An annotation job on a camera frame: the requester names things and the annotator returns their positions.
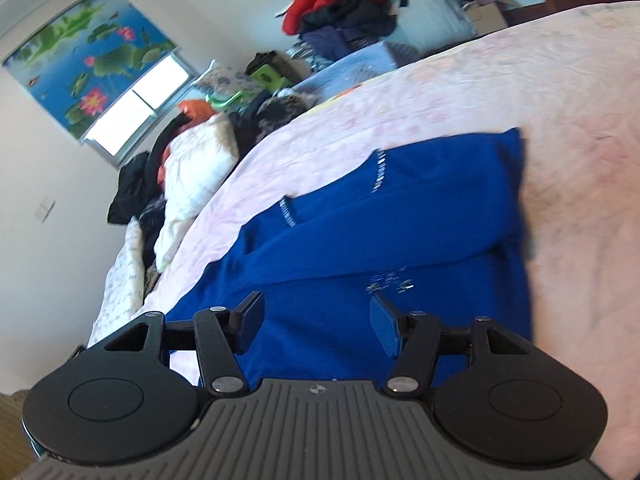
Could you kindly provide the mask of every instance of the bed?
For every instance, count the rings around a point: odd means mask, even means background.
[[[609,406],[594,460],[640,470],[640,2],[569,10],[373,79],[251,151],[198,216],[142,309],[168,312],[240,227],[319,189],[376,149],[517,126],[535,342]],[[172,367],[190,380],[188,352]]]

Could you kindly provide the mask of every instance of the wooden floor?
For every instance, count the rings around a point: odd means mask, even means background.
[[[22,429],[22,403],[26,394],[0,396],[0,480],[12,480],[35,459]]]

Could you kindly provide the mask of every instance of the gray ribbed panel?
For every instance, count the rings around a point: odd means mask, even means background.
[[[326,390],[318,392],[314,386]],[[217,400],[196,430],[158,456],[118,467],[46,458],[22,480],[605,480],[588,462],[546,471],[484,463],[450,444],[412,401],[369,381],[265,380]]]

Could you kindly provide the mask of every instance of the wall outlet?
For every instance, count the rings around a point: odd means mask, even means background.
[[[42,202],[40,202],[40,205],[36,209],[36,212],[34,213],[36,220],[40,223],[44,223],[44,221],[49,218],[51,210],[55,205],[56,201],[53,200],[49,195],[45,195],[42,199]]]

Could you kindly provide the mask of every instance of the blue sweater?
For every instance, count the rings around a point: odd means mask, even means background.
[[[521,175],[517,129],[373,153],[336,182],[254,217],[167,319],[191,319],[213,305],[233,308],[260,290],[265,320],[251,349],[238,356],[251,384],[382,383],[394,362],[370,325],[373,288],[403,312],[424,310],[461,326],[491,316],[531,339]],[[401,292],[406,280],[413,288]],[[438,368],[441,377],[453,371]]]

